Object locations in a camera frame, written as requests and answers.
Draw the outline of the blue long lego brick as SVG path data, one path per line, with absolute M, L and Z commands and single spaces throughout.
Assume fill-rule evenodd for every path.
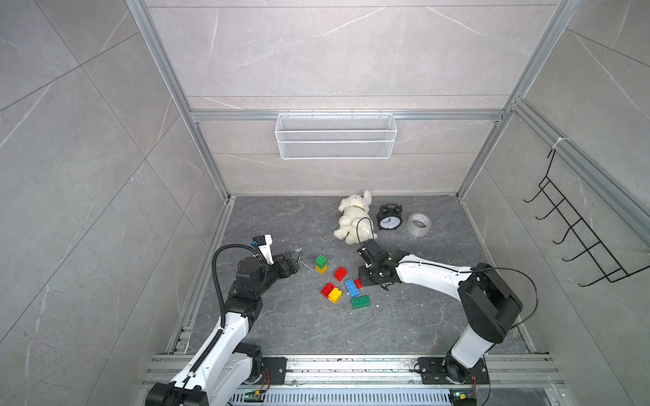
M 360 295 L 360 291 L 354 279 L 345 280 L 345 287 L 347 288 L 350 297 L 356 298 L 357 296 Z

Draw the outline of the light green square lego brick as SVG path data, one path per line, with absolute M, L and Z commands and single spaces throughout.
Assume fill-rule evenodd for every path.
M 324 257 L 323 255 L 320 255 L 316 260 L 315 260 L 316 267 L 318 268 L 325 268 L 328 265 L 328 259 Z

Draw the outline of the red square lego brick top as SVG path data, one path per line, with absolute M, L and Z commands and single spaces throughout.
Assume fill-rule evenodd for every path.
M 345 268 L 340 267 L 340 268 L 339 268 L 339 269 L 334 273 L 334 278 L 335 278 L 337 281 L 342 282 L 342 281 L 344 280 L 344 278 L 347 276 L 347 274 L 348 274 L 348 271 L 347 271 Z

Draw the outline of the red square lego brick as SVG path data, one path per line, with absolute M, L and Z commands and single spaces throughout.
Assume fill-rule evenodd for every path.
M 326 284 L 326 286 L 321 290 L 321 294 L 325 297 L 328 298 L 330 294 L 333 292 L 335 289 L 335 286 L 331 283 Z
M 348 274 L 348 271 L 347 271 L 345 268 L 340 267 L 340 268 L 339 268 L 339 269 L 334 273 L 334 278 L 335 278 L 337 281 L 342 282 L 342 281 L 344 280 L 344 278 L 347 276 L 347 274 Z

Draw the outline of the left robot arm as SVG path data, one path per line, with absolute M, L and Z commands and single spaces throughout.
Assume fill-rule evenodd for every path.
M 255 256 L 238 263 L 229 297 L 210 336 L 190 362 L 168 383 L 157 382 L 145 405 L 227 405 L 245 382 L 270 382 L 262 350 L 243 340 L 262 310 L 262 295 L 279 279 L 300 269 L 299 251 L 284 252 L 267 263 Z

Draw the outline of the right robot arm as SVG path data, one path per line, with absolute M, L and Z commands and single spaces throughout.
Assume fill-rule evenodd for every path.
M 358 250 L 365 264 L 359 267 L 364 286 L 416 284 L 459 301 L 465 311 L 467 327 L 445 355 L 443 370 L 449 381 L 463 383 L 482 357 L 503 343 L 513 328 L 523 304 L 487 263 L 458 267 L 424 260 L 405 251 L 392 255 L 370 243 Z

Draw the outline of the dark green long lego brick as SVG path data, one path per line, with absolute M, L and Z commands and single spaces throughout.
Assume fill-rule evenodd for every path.
M 372 304 L 371 298 L 367 295 L 352 298 L 350 302 L 354 310 L 369 307 Z

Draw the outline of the red square lego brick bottom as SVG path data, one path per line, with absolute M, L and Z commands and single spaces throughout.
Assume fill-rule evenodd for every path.
M 335 289 L 335 286 L 331 283 L 326 284 L 326 286 L 321 290 L 321 294 L 325 297 L 328 298 L 330 294 L 333 292 Z

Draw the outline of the yellow square lego brick bottom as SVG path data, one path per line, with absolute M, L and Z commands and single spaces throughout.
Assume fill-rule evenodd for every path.
M 343 295 L 343 292 L 342 292 L 340 289 L 338 289 L 338 288 L 334 288 L 334 289 L 332 289 L 332 291 L 329 293 L 329 295 L 328 295 L 328 299 L 329 299 L 332 303 L 337 304 L 337 303 L 340 301 L 340 298 L 342 297 L 342 295 Z

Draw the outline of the white plush dog toy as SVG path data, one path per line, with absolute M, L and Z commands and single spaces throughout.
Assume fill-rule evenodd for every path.
M 351 195 L 340 201 L 338 211 L 342 213 L 339 227 L 333 232 L 338 240 L 343 240 L 347 245 L 375 240 L 372 219 L 369 215 L 372 194 L 365 190 L 362 195 Z

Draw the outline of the black alarm clock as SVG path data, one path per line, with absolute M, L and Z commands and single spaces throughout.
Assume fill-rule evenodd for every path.
M 380 206 L 377 213 L 377 224 L 382 230 L 395 230 L 403 223 L 403 207 L 395 203 Z

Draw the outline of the clear tape roll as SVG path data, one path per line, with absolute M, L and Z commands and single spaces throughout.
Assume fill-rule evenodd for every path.
M 406 222 L 406 230 L 415 237 L 426 235 L 432 226 L 432 220 L 422 212 L 413 212 Z

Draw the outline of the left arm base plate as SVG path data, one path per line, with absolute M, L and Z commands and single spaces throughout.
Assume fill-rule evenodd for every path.
M 221 372 L 218 372 L 217 386 L 243 386 L 267 390 L 272 385 L 284 384 L 288 360 L 284 357 L 263 357 L 255 359 L 242 353 L 233 353 Z

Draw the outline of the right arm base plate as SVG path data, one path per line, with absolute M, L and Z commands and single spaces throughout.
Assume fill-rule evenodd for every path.
M 425 385 L 467 384 L 487 385 L 490 383 L 489 371 L 484 359 L 480 359 L 472 368 L 466 368 L 452 358 L 420 357 L 414 371 Z

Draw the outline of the aluminium mounting rail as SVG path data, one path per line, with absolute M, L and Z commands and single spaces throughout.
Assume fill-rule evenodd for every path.
M 414 366 L 421 355 L 271 355 L 288 360 L 282 385 L 289 387 L 421 387 Z M 439 388 L 564 388 L 549 355 L 487 355 L 487 385 L 428 385 Z

